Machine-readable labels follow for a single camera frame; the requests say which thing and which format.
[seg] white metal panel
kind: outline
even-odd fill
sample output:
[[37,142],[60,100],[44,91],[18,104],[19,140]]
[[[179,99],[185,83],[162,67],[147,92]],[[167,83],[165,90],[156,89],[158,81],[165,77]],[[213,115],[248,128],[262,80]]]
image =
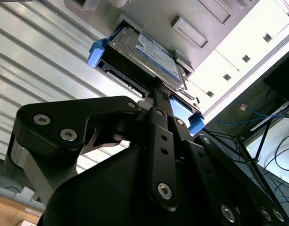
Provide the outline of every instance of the white metal panel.
[[[94,41],[103,38],[61,1],[0,3],[0,158],[17,110],[26,104],[93,97],[141,97],[113,76],[89,67]],[[96,150],[78,159],[82,172],[123,150]]]

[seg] screw hole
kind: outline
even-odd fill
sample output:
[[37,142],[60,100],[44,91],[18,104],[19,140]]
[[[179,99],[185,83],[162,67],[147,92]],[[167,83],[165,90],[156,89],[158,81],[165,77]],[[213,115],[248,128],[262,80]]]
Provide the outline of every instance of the screw hole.
[[206,173],[208,173],[209,175],[211,175],[211,174],[212,174],[212,172],[210,171],[210,169],[209,169],[209,168],[205,168],[205,171],[206,171]]
[[167,137],[166,137],[166,136],[161,135],[161,138],[162,138],[163,140],[167,141]]
[[163,154],[165,154],[165,155],[168,154],[168,151],[167,151],[166,149],[164,149],[164,148],[161,149],[161,152],[162,152]]

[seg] black metal bracket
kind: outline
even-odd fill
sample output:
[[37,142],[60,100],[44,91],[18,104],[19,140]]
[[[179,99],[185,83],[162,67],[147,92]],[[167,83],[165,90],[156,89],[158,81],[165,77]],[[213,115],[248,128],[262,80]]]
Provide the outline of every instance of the black metal bracket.
[[[217,145],[203,136],[192,140],[162,87],[152,92],[149,110],[127,97],[106,97],[18,111],[6,162],[14,166],[11,172],[24,172],[47,204],[41,225],[202,225],[204,214],[211,224],[270,225],[261,210],[271,225],[288,225],[281,207]],[[131,141],[130,148],[74,172],[80,154],[121,140]]]

